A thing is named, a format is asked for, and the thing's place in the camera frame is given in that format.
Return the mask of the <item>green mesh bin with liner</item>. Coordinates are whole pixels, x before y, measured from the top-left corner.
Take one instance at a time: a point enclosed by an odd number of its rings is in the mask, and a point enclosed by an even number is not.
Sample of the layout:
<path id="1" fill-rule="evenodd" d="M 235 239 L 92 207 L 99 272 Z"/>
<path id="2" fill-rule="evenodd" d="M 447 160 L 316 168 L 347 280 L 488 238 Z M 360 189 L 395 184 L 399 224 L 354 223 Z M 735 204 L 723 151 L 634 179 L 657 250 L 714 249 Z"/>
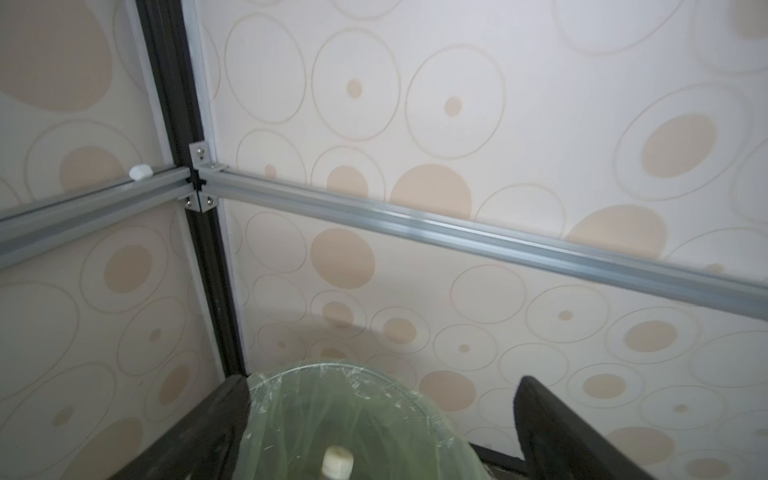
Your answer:
<path id="1" fill-rule="evenodd" d="M 474 449 L 428 397 L 344 361 L 248 377 L 237 479 L 319 479 L 325 452 L 353 457 L 353 479 L 488 479 Z"/>

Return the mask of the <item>brown Nescafe bottle front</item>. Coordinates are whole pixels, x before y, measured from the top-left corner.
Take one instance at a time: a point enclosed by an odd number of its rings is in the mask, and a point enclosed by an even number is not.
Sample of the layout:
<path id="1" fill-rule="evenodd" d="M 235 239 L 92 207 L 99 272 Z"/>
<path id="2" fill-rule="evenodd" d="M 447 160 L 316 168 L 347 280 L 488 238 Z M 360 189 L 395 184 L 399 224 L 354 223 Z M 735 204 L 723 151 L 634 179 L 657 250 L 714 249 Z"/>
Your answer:
<path id="1" fill-rule="evenodd" d="M 350 480 L 354 468 L 354 455 L 348 449 L 333 445 L 324 453 L 321 466 L 323 480 Z"/>

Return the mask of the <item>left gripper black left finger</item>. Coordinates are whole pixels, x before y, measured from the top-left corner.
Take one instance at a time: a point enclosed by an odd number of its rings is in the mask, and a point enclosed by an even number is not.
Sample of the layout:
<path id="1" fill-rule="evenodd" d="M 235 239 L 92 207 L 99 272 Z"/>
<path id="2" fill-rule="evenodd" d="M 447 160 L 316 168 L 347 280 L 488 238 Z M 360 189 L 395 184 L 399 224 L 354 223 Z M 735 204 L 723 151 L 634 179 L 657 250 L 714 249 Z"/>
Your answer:
<path id="1" fill-rule="evenodd" d="M 242 375 L 225 379 L 114 479 L 223 479 L 234 476 L 250 410 Z"/>

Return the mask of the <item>diagonal aluminium rail left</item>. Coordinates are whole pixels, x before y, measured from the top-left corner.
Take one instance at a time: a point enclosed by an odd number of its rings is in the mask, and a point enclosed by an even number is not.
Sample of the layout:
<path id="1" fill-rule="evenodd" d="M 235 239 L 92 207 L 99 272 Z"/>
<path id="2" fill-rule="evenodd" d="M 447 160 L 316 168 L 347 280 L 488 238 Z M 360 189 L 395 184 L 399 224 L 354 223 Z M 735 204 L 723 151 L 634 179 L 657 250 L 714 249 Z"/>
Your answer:
<path id="1" fill-rule="evenodd" d="M 23 263 L 85 235 L 194 191 L 190 170 L 160 170 L 140 180 L 112 182 L 36 201 L 1 213 L 1 267 Z"/>

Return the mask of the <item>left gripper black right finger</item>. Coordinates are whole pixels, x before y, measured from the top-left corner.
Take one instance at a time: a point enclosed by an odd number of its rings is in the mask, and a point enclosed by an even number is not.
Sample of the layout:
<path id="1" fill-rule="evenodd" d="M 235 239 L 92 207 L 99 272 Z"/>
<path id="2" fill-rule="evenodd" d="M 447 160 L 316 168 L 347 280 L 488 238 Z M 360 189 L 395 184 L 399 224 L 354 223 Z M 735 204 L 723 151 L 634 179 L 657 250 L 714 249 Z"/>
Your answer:
<path id="1" fill-rule="evenodd" d="M 652 479 L 533 376 L 521 379 L 513 410 L 530 479 Z"/>

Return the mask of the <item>horizontal aluminium rail back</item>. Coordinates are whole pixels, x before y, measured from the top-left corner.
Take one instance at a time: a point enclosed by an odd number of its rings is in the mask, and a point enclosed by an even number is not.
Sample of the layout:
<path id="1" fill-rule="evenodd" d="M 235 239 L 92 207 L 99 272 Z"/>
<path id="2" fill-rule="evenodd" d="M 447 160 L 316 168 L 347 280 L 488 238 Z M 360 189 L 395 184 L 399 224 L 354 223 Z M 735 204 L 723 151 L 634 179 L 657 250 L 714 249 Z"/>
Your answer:
<path id="1" fill-rule="evenodd" d="M 767 318 L 767 287 L 754 281 L 245 173 L 214 161 L 205 141 L 193 142 L 188 149 L 205 196 L 241 201 L 754 319 Z"/>

